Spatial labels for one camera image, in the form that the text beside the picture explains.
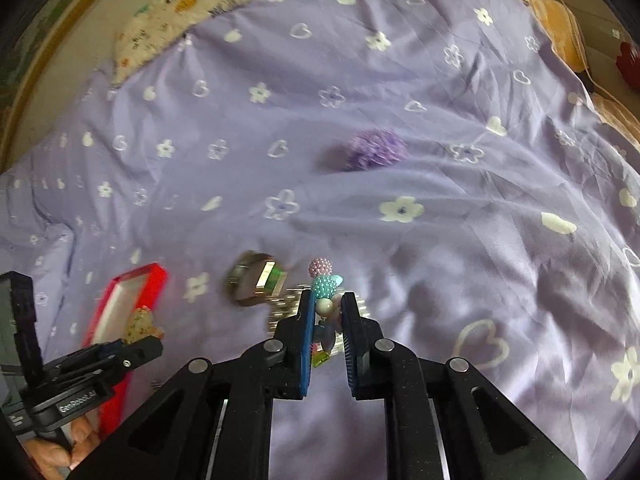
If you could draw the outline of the left hand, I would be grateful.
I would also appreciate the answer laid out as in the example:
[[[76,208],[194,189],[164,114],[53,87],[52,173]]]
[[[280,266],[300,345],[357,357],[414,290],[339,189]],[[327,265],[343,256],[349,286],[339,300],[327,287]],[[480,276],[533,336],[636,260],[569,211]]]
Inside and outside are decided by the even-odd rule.
[[[62,479],[61,468],[73,470],[100,444],[99,424],[97,411],[73,420],[70,423],[70,436],[73,442],[71,451],[67,451],[56,443],[37,438],[24,441],[22,445],[43,478]]]

